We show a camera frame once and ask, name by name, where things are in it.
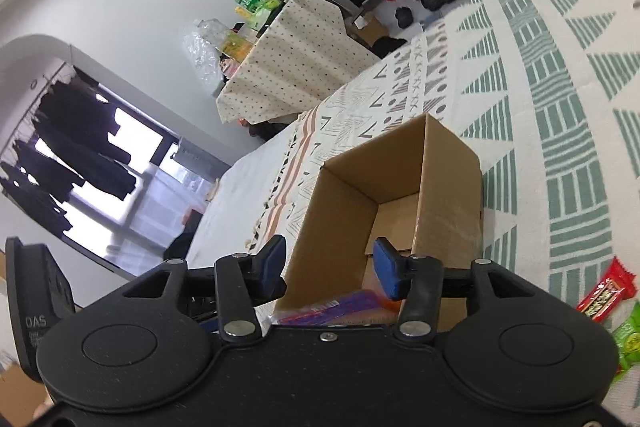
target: white bed sheet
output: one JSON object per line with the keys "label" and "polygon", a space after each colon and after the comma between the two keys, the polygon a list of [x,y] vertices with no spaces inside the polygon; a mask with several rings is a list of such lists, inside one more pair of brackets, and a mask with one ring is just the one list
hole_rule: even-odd
{"label": "white bed sheet", "polygon": [[213,266],[220,257],[248,251],[295,127],[289,125],[225,172],[193,237],[189,268]]}

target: snack package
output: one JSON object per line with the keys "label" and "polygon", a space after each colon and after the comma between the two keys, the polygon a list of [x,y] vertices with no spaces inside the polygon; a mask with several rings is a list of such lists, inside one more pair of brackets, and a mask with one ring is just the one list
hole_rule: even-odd
{"label": "snack package", "polygon": [[617,257],[604,272],[602,279],[580,304],[577,310],[600,323],[621,302],[636,296],[636,276],[624,269]]}
{"label": "snack package", "polygon": [[613,338],[618,344],[620,367],[616,380],[624,375],[632,365],[640,362],[640,303],[636,301],[631,315],[616,328]]}
{"label": "snack package", "polygon": [[272,317],[272,322],[283,326],[352,326],[391,324],[397,317],[398,313],[387,309],[374,292],[360,290],[327,303]]}

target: hanging clothes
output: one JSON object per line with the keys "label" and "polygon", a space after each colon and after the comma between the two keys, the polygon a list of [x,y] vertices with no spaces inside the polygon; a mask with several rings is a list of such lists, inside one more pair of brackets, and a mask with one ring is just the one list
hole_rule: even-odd
{"label": "hanging clothes", "polygon": [[50,207],[47,203],[33,196],[28,191],[27,185],[24,187],[25,190],[19,182],[9,181],[5,178],[0,178],[0,185],[27,216],[56,237],[62,237],[64,232],[71,230],[71,223],[63,216],[57,205]]}
{"label": "hanging clothes", "polygon": [[120,128],[114,120],[116,107],[100,102],[95,93],[91,97],[79,87],[57,82],[40,100],[38,111],[72,141],[120,163],[131,161],[126,150],[109,142],[108,133]]}
{"label": "hanging clothes", "polygon": [[74,185],[82,187],[84,180],[75,172],[56,162],[21,140],[14,143],[20,166],[35,178],[38,185],[61,203],[69,200]]}
{"label": "hanging clothes", "polygon": [[124,200],[136,188],[136,178],[122,165],[75,143],[47,120],[33,120],[38,136],[64,163],[95,188]]}
{"label": "hanging clothes", "polygon": [[50,208],[50,210],[55,210],[63,215],[66,214],[66,210],[58,206],[48,192],[43,190],[39,185],[31,183],[27,174],[22,172],[20,169],[13,165],[9,165],[7,162],[0,162],[0,167],[9,177],[9,181],[17,182],[18,185],[20,185],[21,190],[40,201],[40,203],[44,204],[47,208]]}

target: bottle label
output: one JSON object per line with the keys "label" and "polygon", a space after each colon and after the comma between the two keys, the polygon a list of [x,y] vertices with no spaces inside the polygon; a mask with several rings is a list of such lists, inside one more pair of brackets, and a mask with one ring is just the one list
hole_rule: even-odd
{"label": "bottle label", "polygon": [[261,1],[262,0],[240,0],[238,4],[249,10],[251,13],[254,13],[258,9]]}

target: circular disc cover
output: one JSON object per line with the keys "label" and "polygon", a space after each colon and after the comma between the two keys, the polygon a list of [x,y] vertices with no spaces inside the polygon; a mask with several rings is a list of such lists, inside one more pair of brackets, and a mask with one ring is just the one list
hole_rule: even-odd
{"label": "circular disc cover", "polygon": [[444,355],[488,402],[522,412],[604,397],[617,367],[607,330],[554,299],[496,299],[456,325]]}
{"label": "circular disc cover", "polygon": [[105,299],[65,319],[36,352],[55,399],[100,412],[143,410],[184,390],[211,359],[207,333],[154,299]]}

